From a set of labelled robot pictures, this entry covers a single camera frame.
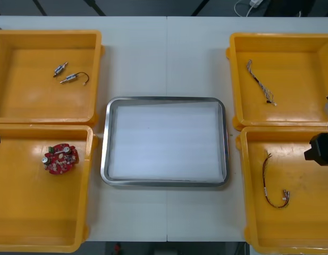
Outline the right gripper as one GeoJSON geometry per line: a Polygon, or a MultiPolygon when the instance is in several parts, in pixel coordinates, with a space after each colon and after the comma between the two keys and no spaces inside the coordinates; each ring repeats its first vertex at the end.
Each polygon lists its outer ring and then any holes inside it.
{"type": "Polygon", "coordinates": [[[313,160],[321,166],[328,166],[328,133],[320,133],[309,142],[311,148],[304,152],[305,160],[313,160]]]}

